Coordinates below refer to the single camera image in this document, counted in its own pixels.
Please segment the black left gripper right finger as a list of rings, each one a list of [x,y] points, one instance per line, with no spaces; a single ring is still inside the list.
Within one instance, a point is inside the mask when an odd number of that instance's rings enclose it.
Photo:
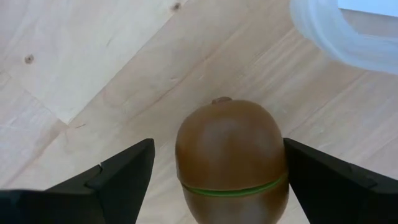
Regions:
[[[310,224],[398,224],[398,180],[284,139],[289,183]]]

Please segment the clear plastic tupperware container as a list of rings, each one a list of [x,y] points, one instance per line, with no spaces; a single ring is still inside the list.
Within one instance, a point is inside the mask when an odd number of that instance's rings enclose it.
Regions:
[[[333,59],[398,75],[398,0],[290,0],[290,15]]]

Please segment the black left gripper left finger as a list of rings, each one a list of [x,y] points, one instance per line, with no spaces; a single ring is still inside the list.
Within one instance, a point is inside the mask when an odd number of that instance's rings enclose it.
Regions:
[[[0,190],[0,224],[135,224],[154,157],[145,139],[47,190]]]

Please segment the brown toy kiwi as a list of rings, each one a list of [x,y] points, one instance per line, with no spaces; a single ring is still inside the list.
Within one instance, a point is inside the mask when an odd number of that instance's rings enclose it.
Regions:
[[[178,130],[175,160],[198,224],[277,224],[287,206],[282,135],[257,103],[224,97],[194,111]]]

